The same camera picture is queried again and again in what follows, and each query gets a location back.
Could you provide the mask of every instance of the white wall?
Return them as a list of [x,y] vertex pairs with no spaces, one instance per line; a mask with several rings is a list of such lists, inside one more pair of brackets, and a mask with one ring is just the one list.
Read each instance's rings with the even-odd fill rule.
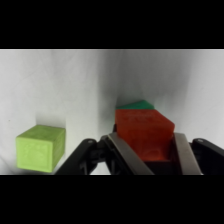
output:
[[189,141],[224,148],[223,61],[224,50],[0,50],[0,174],[21,172],[15,138],[36,123],[66,127],[65,160],[111,132],[116,105],[141,99]]

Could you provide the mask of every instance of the cube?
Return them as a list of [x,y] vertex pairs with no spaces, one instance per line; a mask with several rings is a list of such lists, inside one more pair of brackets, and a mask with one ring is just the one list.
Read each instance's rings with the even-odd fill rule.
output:
[[132,103],[132,104],[128,104],[125,106],[121,106],[121,107],[117,107],[118,110],[128,110],[128,109],[136,109],[136,110],[141,110],[141,109],[149,109],[149,110],[154,110],[154,106],[150,103],[148,103],[145,100],[139,101],[137,103]]
[[117,134],[145,162],[167,161],[175,125],[157,110],[116,110]]
[[17,167],[51,173],[65,152],[64,128],[37,125],[16,138]]

